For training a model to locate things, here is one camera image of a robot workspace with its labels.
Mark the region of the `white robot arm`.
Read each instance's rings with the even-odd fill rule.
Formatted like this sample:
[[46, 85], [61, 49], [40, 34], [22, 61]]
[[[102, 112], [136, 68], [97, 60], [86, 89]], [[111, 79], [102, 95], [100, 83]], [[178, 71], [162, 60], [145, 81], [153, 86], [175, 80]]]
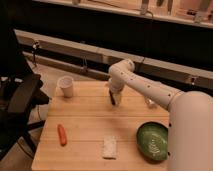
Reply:
[[167, 171], [213, 171], [213, 97], [184, 92], [134, 73], [125, 59], [110, 66], [109, 91], [127, 85], [169, 112]]

